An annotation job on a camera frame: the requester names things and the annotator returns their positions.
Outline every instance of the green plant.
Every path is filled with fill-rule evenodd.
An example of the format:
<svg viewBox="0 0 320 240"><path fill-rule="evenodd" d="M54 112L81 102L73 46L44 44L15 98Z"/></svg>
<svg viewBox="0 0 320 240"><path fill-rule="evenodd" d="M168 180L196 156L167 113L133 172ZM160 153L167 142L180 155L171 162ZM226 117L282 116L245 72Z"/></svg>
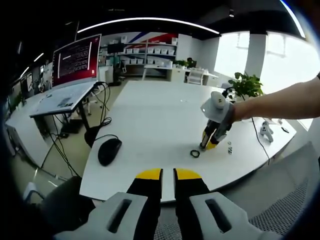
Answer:
<svg viewBox="0 0 320 240"><path fill-rule="evenodd" d="M173 60L173 64L187 67L189 63L185 60Z"/></svg>
<svg viewBox="0 0 320 240"><path fill-rule="evenodd" d="M232 85L237 96L258 97L264 93L261 90L263 85L260 82L260 78L256 75L249 76L247 73L236 72L234 74L236 80L229 80L228 82Z"/></svg>

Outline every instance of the potted plant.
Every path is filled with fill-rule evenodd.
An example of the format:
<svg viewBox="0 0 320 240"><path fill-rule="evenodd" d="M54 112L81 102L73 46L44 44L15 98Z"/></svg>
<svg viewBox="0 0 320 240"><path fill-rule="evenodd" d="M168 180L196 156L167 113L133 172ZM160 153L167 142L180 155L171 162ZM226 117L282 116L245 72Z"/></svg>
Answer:
<svg viewBox="0 0 320 240"><path fill-rule="evenodd" d="M261 90L261 86L263 85L260 82L260 78L256 75L249 76L247 73L236 72L234 74L236 80L229 80L228 82L232 85L232 88L235 91L236 101L247 100L250 97L258 97L263 95L264 93Z"/></svg>
<svg viewBox="0 0 320 240"><path fill-rule="evenodd" d="M188 66L188 62L185 60L173 60L173 64L178 66L180 69L185 69Z"/></svg>

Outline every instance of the table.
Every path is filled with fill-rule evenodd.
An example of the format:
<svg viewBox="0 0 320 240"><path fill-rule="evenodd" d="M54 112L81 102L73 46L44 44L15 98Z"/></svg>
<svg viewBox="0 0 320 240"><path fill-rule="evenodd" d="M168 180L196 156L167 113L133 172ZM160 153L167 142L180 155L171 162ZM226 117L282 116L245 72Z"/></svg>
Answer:
<svg viewBox="0 0 320 240"><path fill-rule="evenodd" d="M190 73L190 71L191 71L188 68L182 69L182 68L175 68L175 67L160 66L160 65L156 65L156 64L146 64L146 65L144 65L142 81L145 80L148 69L162 69L162 70L170 71L170 76L169 76L170 82L178 82L178 83L184 83L186 73ZM213 75L209 72L205 72L203 74L203 85L207 85L209 78L217 79L218 76Z"/></svg>
<svg viewBox="0 0 320 240"><path fill-rule="evenodd" d="M173 201L173 168L190 169L200 174L210 190L230 184L268 161L251 120L236 122L227 137L214 149L190 156L198 149L208 119L200 106L212 91L223 89L165 81L129 81L116 99L108 116L110 125L100 129L97 138L114 134L122 141L115 160L103 167L98 150L109 137L95 141L85 166L80 194L107 200L126 192L135 176L148 169L162 168L162 202ZM255 118L257 130L264 120ZM274 142L259 135L269 157L280 151L296 134L285 120L282 126L270 125ZM231 142L233 154L228 154Z"/></svg>
<svg viewBox="0 0 320 240"><path fill-rule="evenodd" d="M24 106L16 109L5 122L5 126L14 141L22 147L25 154L40 168L53 142L49 136L43 137L41 135L34 117L73 112L79 106L81 100L91 91L94 84L95 82L90 81L34 95L26 100ZM66 96L71 96L70 100L73 104L66 107L57 107L62 98ZM49 128L51 126L52 131L56 132L53 121L55 120L51 117L46 119ZM59 121L55 122L58 131L60 131L62 124Z"/></svg>
<svg viewBox="0 0 320 240"><path fill-rule="evenodd" d="M34 118L56 114L68 114L73 113L76 108L79 108L83 124L88 130L90 127L82 100L91 92L95 84L96 81L89 81L50 91L40 100L29 116Z"/></svg>

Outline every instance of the office chair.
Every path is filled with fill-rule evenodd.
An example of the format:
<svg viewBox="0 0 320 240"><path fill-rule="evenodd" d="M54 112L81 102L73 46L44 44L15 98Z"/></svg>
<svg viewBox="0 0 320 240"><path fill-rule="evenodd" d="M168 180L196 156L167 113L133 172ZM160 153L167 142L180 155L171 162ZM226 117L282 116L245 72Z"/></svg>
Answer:
<svg viewBox="0 0 320 240"><path fill-rule="evenodd" d="M23 195L24 202L29 203L33 193L43 199L39 205L28 206L32 213L42 219L41 228L46 228L52 236L79 228L88 221L89 213L95 208L90 198L79 195L81 180L81 177L73 176L46 197L37 190L34 183L28 184Z"/></svg>
<svg viewBox="0 0 320 240"><path fill-rule="evenodd" d="M190 74L186 78L188 84L198 84L203 85L203 79L204 79L204 70L197 69L197 68L191 68Z"/></svg>

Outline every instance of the wall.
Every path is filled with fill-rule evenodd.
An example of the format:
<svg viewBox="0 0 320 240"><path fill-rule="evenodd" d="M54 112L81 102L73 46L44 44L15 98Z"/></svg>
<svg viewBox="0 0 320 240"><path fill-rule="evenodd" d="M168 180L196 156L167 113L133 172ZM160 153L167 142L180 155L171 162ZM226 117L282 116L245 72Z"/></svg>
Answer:
<svg viewBox="0 0 320 240"><path fill-rule="evenodd" d="M264 34L250 34L248 57L245 72L249 75L261 76L266 53L267 36Z"/></svg>
<svg viewBox="0 0 320 240"><path fill-rule="evenodd" d="M176 48L176 60L187 60L191 53L192 37L184 34L178 35L178 47Z"/></svg>
<svg viewBox="0 0 320 240"><path fill-rule="evenodd" d="M219 40L219 37L215 37L202 41L197 65L203 69L208 69L209 73L213 73L215 70Z"/></svg>
<svg viewBox="0 0 320 240"><path fill-rule="evenodd" d="M190 48L190 58L192 58L194 61L199 61L201 57L201 49L202 49L203 41L197 39L197 38L191 38L191 48Z"/></svg>

